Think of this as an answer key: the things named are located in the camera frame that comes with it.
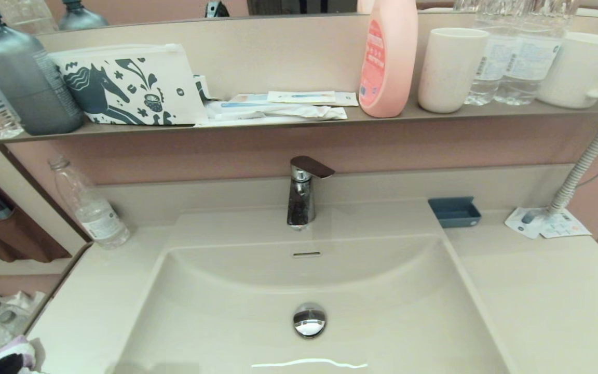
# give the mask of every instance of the faucet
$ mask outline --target faucet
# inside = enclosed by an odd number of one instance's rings
[[[292,180],[290,180],[288,225],[293,230],[302,231],[315,220],[312,178],[329,178],[335,174],[335,171],[308,156],[297,156],[291,159],[290,168]]]

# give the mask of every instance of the sink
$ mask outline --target sink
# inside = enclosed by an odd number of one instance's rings
[[[320,207],[306,233],[282,209],[182,217],[115,372],[511,372],[427,206]],[[328,320],[312,340],[306,302]]]

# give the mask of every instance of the horse illustration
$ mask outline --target horse illustration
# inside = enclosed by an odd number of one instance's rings
[[[76,73],[65,75],[64,80],[71,94],[86,113],[105,114],[124,123],[145,125],[135,115],[107,103],[106,90],[117,95],[123,102],[128,103],[130,99],[107,76],[105,68],[98,70],[92,64],[90,69],[83,67]]]

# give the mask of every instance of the white cup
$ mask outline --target white cup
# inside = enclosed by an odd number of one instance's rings
[[[451,113],[463,106],[490,35],[475,29],[430,31],[419,84],[419,105],[423,109]]]
[[[598,100],[598,35],[567,33],[562,49],[537,98],[571,109],[593,106]]]

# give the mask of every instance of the coiled cord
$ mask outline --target coiled cord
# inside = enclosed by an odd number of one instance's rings
[[[583,156],[581,156],[569,173],[569,177],[567,177],[562,184],[562,187],[560,187],[560,190],[555,195],[555,198],[553,198],[553,202],[548,206],[548,215],[557,215],[569,205],[569,202],[572,197],[574,197],[574,192],[578,187],[578,182],[580,182],[581,178],[588,172],[596,157],[598,157],[598,131],[596,131],[596,136],[588,146],[588,149],[583,153]]]

